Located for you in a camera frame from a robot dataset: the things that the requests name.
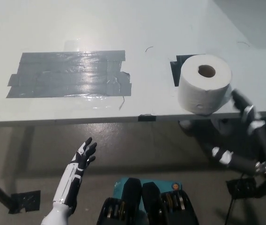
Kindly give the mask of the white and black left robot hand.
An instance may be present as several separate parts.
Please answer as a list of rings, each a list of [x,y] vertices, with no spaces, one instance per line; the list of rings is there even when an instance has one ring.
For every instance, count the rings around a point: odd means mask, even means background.
[[[96,142],[89,137],[66,166],[52,201],[52,210],[43,218],[43,225],[67,225],[77,206],[77,196],[85,170],[95,160]]]

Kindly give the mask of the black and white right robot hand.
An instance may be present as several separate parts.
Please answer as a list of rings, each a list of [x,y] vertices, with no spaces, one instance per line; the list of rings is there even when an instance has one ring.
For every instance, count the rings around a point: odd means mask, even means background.
[[[232,151],[213,147],[212,157],[220,164],[247,175],[263,175],[266,178],[266,122],[256,107],[240,91],[231,92],[234,107],[240,111],[241,122],[247,126],[247,135],[257,141],[262,151],[262,161],[251,161]]]

